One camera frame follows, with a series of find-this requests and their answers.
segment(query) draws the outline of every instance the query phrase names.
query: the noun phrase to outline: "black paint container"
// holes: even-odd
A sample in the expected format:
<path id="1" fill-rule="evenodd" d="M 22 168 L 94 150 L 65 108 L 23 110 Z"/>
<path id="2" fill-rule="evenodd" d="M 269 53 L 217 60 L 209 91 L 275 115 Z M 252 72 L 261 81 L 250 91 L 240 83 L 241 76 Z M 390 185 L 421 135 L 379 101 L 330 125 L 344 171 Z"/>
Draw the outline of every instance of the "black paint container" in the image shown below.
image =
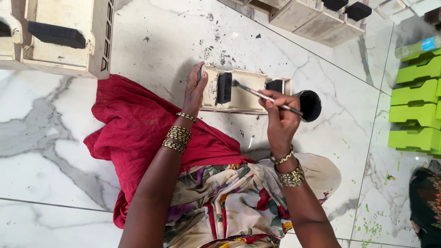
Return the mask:
<path id="1" fill-rule="evenodd" d="M 312 122 L 316 120 L 321 113 L 321 100 L 317 93 L 312 90 L 303 90 L 295 94 L 300 99 L 300 111 L 303 116 L 300 119 L 303 122 Z"/>

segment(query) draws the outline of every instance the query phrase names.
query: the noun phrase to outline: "wooden stand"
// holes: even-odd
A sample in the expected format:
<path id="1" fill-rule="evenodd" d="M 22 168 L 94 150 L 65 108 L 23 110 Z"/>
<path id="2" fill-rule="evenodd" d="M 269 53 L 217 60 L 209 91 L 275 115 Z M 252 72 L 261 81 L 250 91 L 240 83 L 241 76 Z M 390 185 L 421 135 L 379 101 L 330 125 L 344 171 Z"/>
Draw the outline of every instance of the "wooden stand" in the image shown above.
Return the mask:
<path id="1" fill-rule="evenodd" d="M 266 74 L 232 70 L 222 71 L 217 70 L 213 66 L 205 65 L 204 71 L 208 73 L 208 83 L 204 89 L 204 98 L 202 100 L 201 110 L 205 111 L 220 111 L 230 113 L 245 113 L 245 114 L 268 114 L 267 111 L 260 106 L 257 96 L 245 91 L 239 86 L 233 86 L 231 89 L 231 101 L 225 104 L 217 103 L 217 79 L 220 74 L 230 72 L 233 79 L 236 79 L 240 84 L 250 87 L 254 90 L 263 90 L 265 84 L 276 79 L 269 78 Z M 291 95 L 292 80 L 281 78 L 283 81 L 283 94 Z"/>

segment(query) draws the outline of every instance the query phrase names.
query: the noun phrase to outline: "black foam block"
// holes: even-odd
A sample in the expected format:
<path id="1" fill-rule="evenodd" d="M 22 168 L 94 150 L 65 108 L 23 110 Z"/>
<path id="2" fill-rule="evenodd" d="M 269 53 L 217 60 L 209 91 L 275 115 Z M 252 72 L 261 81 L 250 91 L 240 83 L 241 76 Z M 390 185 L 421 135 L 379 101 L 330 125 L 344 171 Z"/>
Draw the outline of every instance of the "black foam block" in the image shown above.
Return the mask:
<path id="1" fill-rule="evenodd" d="M 282 93 L 283 92 L 283 81 L 280 79 L 273 80 L 266 84 L 267 90 L 275 90 L 277 92 Z"/>
<path id="2" fill-rule="evenodd" d="M 42 42 L 65 45 L 72 48 L 86 48 L 84 36 L 73 28 L 29 22 L 28 32 Z"/>
<path id="3" fill-rule="evenodd" d="M 217 80 L 217 102 L 227 103 L 231 101 L 231 84 L 233 75 L 229 72 L 219 75 Z"/>
<path id="4" fill-rule="evenodd" d="M 353 5 L 347 7 L 344 12 L 349 18 L 359 21 L 370 16 L 370 14 L 372 14 L 372 9 L 363 3 L 355 2 Z"/>
<path id="5" fill-rule="evenodd" d="M 330 10 L 338 11 L 349 3 L 349 0 L 322 0 L 323 5 Z"/>
<path id="6" fill-rule="evenodd" d="M 0 22 L 0 37 L 11 37 L 11 29 L 3 22 Z"/>

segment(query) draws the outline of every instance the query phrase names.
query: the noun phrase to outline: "gray marble vein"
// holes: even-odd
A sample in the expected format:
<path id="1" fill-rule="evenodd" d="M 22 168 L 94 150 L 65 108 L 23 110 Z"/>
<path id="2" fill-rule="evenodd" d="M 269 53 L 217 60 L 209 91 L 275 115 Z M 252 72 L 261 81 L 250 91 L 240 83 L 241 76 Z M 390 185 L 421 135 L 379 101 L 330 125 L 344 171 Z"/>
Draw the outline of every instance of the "gray marble vein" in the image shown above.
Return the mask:
<path id="1" fill-rule="evenodd" d="M 20 72 L 5 79 L 5 84 Z M 71 131 L 63 124 L 61 114 L 57 112 L 53 102 L 66 90 L 74 77 L 64 76 L 60 85 L 46 97 L 33 102 L 31 111 L 22 119 L 12 119 L 0 123 L 0 158 L 8 158 L 25 153 L 39 153 L 57 165 L 62 173 L 68 176 L 75 185 L 81 188 L 94 202 L 105 210 L 111 210 L 103 200 L 103 183 L 97 174 L 85 173 L 72 166 L 61 157 L 56 149 L 57 140 L 76 141 Z M 47 135 L 55 129 L 57 133 Z"/>

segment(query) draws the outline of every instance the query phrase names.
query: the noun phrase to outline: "woman's right hand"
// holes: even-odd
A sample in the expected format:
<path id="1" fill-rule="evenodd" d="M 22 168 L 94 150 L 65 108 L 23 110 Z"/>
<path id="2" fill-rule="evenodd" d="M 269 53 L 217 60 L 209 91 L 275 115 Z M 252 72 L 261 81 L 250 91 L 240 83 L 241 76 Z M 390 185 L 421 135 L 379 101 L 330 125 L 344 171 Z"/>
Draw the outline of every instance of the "woman's right hand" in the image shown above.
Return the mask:
<path id="1" fill-rule="evenodd" d="M 259 104 L 268 111 L 268 141 L 275 159 L 281 159 L 291 151 L 291 142 L 300 124 L 300 116 L 289 110 L 280 109 L 286 104 L 300 110 L 300 100 L 297 96 L 287 96 L 273 90 L 261 90 L 262 94 L 275 99 L 259 99 Z"/>

